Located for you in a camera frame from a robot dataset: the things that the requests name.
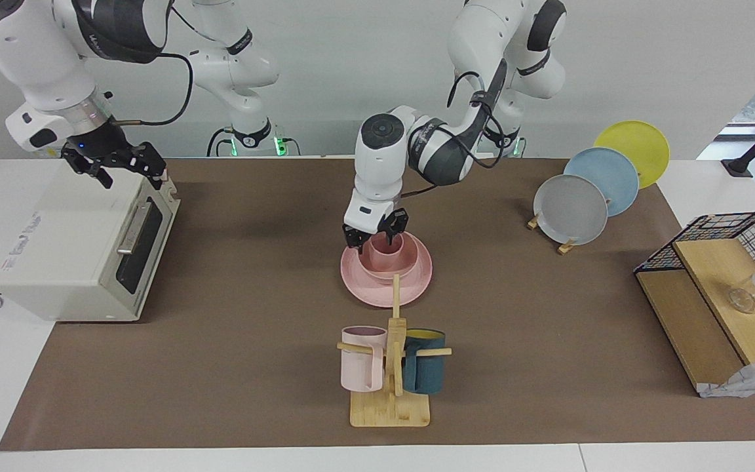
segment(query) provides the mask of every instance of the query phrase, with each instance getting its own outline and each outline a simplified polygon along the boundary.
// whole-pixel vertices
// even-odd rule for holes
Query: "mug handle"
[[[380,346],[372,346],[372,378],[366,387],[378,389],[375,385],[383,385],[383,347]]]
[[[411,345],[407,347],[407,357],[404,361],[404,372],[402,373],[405,391],[416,392],[417,365],[419,364],[417,352],[419,352],[419,346]]]

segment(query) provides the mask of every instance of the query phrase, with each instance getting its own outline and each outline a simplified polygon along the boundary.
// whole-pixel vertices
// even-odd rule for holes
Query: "white appliance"
[[[157,191],[108,169],[107,190],[63,161],[33,163],[54,176],[2,250],[0,292],[42,319],[138,320],[180,205],[174,183]]]

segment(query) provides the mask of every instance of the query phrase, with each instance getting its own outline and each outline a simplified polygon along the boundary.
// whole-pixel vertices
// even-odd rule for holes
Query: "white table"
[[[27,222],[50,179],[35,162],[0,169],[0,248]],[[672,161],[658,183],[681,226],[716,212],[755,211],[752,180],[726,176],[716,161]],[[53,324],[17,305],[0,310],[0,439]],[[603,472],[611,470],[755,470],[755,442],[542,444],[509,446],[396,446],[371,448],[109,449],[0,453],[2,470],[386,470],[392,464],[437,469]]]

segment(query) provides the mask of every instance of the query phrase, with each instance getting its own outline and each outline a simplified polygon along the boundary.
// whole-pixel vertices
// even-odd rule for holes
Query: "silver handle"
[[[118,249],[116,250],[118,254],[132,254],[132,250],[134,250],[138,243],[138,237],[142,234],[144,220],[147,218],[147,213],[150,213],[150,207],[152,206],[152,201],[147,201],[144,205],[139,205],[136,208],[136,212],[132,215],[130,226],[126,229],[124,239],[122,239],[121,244],[118,245]]]

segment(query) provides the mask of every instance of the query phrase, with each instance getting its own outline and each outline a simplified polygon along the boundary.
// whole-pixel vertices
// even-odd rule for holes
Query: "light blue plate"
[[[623,153],[608,147],[591,147],[570,159],[564,174],[584,177],[599,187],[608,201],[608,216],[629,209],[637,198],[639,175]]]

